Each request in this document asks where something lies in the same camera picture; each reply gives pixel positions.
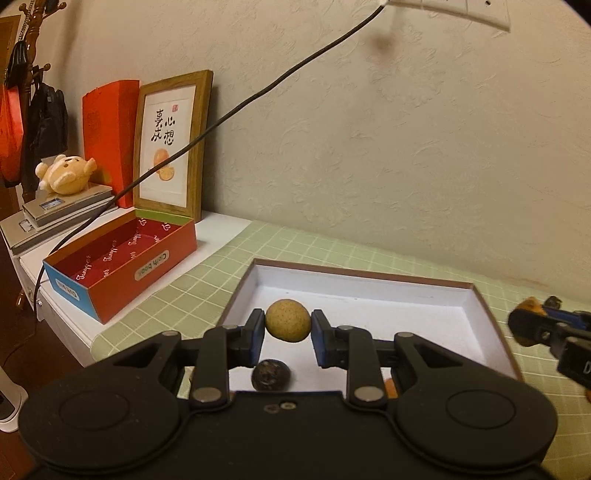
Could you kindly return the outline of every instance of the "wall socket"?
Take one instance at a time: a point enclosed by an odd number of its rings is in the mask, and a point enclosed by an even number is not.
[[[393,5],[424,8],[470,18],[509,31],[508,0],[391,0]]]

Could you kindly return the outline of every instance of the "wooden coat stand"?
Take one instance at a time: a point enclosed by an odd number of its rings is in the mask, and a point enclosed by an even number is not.
[[[60,4],[57,9],[51,13],[45,13],[45,5],[47,0],[35,0],[32,11],[29,11],[27,4],[22,4],[18,9],[25,14],[25,19],[28,18],[28,28],[25,34],[25,43],[27,45],[27,75],[21,85],[18,87],[18,93],[21,101],[21,116],[22,116],[22,153],[21,153],[21,184],[22,184],[22,199],[24,202],[30,202],[35,199],[35,192],[37,191],[38,179],[31,178],[31,172],[27,171],[22,166],[32,163],[31,152],[28,145],[30,139],[27,132],[27,117],[29,106],[31,105],[31,86],[33,85],[33,63],[37,55],[37,39],[39,38],[39,30],[41,24],[47,18],[53,15],[58,10],[64,10],[67,4],[64,2]],[[45,66],[39,69],[38,74],[46,72],[51,68],[51,65],[46,63]]]

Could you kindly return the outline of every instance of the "open rectangular box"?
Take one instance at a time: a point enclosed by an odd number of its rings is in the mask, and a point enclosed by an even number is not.
[[[320,309],[332,326],[364,328],[375,339],[393,340],[397,332],[412,332],[522,380],[499,326],[471,283],[255,259],[219,325],[244,325],[253,309],[266,311],[279,299],[297,300],[310,312]],[[291,391],[346,388],[346,371],[317,366],[310,336],[287,343],[267,333],[263,359],[290,367]],[[230,388],[253,390],[251,374],[249,368],[231,370]],[[389,378],[389,369],[382,374]]]
[[[133,210],[47,257],[51,286],[102,323],[197,249],[193,219]]]

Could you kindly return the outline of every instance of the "blue box side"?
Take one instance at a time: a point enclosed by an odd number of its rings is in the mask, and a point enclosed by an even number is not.
[[[80,310],[95,320],[99,320],[99,316],[96,314],[95,307],[90,299],[88,288],[83,287],[59,270],[56,270],[46,261],[43,261],[43,264],[45,265],[45,271],[53,289],[66,300],[76,305]]]

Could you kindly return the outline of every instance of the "red bag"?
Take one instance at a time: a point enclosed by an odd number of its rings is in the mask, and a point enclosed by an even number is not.
[[[0,171],[6,182],[18,183],[23,135],[18,87],[0,88]]]

